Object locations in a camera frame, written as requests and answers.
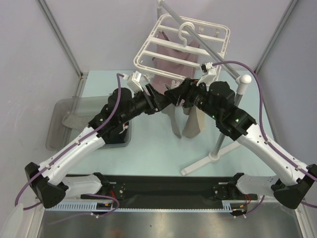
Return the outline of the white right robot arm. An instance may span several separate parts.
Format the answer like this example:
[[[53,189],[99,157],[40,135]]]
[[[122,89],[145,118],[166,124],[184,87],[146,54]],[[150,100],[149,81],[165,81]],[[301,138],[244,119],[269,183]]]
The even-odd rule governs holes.
[[[178,87],[165,91],[172,104],[196,106],[215,120],[219,131],[257,155],[275,173],[271,177],[236,174],[229,185],[229,195],[240,199],[245,194],[274,197],[290,209],[296,209],[317,178],[317,166],[306,165],[271,141],[261,126],[246,111],[234,104],[235,92],[226,82],[216,81],[206,87],[194,79],[185,79]]]

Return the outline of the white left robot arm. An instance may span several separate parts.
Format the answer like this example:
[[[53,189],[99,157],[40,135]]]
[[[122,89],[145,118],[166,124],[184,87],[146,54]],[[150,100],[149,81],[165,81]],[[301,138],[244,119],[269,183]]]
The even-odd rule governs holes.
[[[45,208],[52,208],[67,197],[94,194],[105,198],[109,186],[100,173],[78,177],[74,182],[64,178],[88,154],[103,147],[127,130],[128,122],[140,114],[152,115],[162,111],[171,101],[147,84],[146,90],[132,94],[130,89],[119,87],[84,127],[82,132],[54,156],[25,167],[28,186]]]

